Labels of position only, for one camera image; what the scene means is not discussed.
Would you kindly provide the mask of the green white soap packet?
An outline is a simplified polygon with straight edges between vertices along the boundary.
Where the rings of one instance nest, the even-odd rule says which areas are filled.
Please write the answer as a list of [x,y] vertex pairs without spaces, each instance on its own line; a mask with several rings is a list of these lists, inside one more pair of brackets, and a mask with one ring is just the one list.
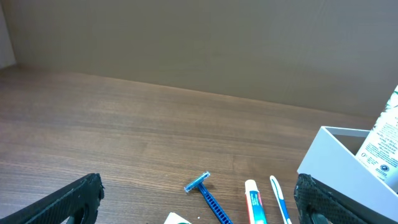
[[182,218],[180,215],[170,212],[164,221],[164,224],[191,224],[188,220]]

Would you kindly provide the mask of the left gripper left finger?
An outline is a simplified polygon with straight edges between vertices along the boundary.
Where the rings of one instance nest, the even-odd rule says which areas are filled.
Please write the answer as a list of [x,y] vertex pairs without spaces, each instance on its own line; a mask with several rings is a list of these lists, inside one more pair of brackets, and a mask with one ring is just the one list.
[[13,224],[94,224],[104,186],[99,173],[91,173],[35,203],[1,219]]

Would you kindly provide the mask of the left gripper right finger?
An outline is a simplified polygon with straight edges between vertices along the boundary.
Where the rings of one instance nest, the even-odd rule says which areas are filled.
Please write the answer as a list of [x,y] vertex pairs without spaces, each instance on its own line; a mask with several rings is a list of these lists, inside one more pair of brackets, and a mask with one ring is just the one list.
[[335,191],[308,174],[299,174],[294,190],[303,224],[377,224],[389,219]]

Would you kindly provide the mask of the white green-leaf lotion tube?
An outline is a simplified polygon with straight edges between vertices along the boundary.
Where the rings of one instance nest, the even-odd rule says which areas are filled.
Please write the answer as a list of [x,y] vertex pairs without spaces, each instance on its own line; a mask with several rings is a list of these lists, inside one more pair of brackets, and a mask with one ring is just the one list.
[[388,99],[356,158],[397,192],[397,90]]

